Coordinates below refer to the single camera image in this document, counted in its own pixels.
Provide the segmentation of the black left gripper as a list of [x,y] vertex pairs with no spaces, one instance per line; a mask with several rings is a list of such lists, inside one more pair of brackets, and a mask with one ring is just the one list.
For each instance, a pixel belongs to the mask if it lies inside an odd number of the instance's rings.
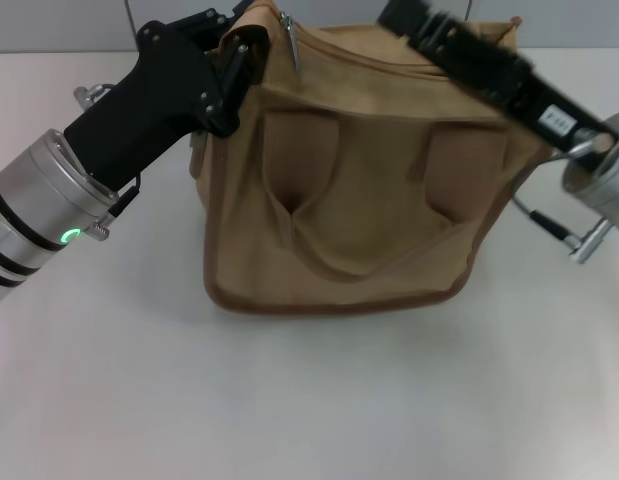
[[267,43],[235,37],[220,54],[220,73],[203,48],[217,48],[246,9],[244,0],[231,16],[209,8],[145,26],[131,72],[64,130],[91,178],[120,190],[182,137],[235,132],[249,89],[261,81]]

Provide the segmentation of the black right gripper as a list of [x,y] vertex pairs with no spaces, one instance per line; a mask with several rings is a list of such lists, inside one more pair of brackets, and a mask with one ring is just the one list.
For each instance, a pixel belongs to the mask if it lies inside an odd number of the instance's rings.
[[425,1],[390,0],[378,24],[428,60],[441,48],[454,81],[562,152],[586,134],[598,155],[619,141],[613,128],[543,80],[518,53],[480,38],[447,12],[433,12]]

